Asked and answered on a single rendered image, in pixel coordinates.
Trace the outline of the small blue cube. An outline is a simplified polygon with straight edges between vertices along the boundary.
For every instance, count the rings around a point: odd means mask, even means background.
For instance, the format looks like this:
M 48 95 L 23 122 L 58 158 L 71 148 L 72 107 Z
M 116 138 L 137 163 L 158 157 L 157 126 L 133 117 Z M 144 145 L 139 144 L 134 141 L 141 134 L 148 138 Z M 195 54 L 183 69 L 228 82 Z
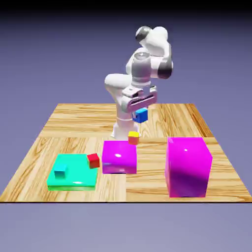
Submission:
M 137 123 L 143 123 L 148 120 L 148 109 L 141 108 L 132 113 L 132 119 Z

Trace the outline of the small yellow cube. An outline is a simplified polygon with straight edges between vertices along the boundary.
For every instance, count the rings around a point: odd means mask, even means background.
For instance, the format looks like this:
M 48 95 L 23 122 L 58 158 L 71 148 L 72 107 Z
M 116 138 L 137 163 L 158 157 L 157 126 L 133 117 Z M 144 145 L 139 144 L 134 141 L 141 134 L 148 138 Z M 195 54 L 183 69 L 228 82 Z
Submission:
M 138 145 L 139 143 L 139 132 L 130 131 L 128 133 L 128 143 L 132 145 Z

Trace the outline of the large green box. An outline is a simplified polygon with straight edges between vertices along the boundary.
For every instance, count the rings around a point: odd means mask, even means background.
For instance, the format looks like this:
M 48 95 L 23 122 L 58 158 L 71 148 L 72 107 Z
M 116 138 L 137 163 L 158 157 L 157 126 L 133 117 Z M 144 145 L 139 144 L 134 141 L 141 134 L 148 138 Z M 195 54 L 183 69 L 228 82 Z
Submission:
M 54 166 L 66 164 L 66 177 L 56 179 Z M 90 169 L 86 154 L 59 154 L 47 179 L 49 191 L 92 191 L 95 190 L 98 169 Z

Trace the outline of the tall large magenta box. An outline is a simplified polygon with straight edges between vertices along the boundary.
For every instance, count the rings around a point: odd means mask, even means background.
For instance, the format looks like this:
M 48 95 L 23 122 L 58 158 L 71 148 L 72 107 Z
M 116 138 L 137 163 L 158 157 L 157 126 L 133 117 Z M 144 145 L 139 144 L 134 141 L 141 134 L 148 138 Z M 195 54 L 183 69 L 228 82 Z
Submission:
M 169 196 L 205 197 L 212 160 L 202 137 L 168 137 L 165 180 Z

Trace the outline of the small red cube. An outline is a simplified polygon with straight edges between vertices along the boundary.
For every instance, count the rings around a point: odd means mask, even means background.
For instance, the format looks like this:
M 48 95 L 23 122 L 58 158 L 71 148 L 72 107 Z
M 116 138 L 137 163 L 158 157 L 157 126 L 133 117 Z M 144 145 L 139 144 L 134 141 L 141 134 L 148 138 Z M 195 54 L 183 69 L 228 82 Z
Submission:
M 100 159 L 97 153 L 87 155 L 87 161 L 90 169 L 100 167 Z

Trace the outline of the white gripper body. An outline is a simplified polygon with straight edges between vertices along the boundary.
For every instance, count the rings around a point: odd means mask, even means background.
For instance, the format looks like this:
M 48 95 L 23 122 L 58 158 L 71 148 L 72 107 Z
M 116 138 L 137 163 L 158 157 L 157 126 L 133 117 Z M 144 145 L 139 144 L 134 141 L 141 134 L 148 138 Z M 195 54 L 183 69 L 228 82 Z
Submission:
M 130 98 L 122 96 L 121 107 L 125 113 L 131 113 L 144 107 L 148 107 L 157 101 L 157 91 L 150 92 L 147 96 Z

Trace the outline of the small cyan cube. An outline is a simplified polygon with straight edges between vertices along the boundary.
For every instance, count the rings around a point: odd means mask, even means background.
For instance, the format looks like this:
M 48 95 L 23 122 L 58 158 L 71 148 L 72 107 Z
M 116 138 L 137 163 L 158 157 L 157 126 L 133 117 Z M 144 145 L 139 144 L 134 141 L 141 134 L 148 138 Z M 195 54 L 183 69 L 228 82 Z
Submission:
M 56 164 L 53 170 L 56 179 L 63 179 L 66 177 L 67 165 L 62 163 Z

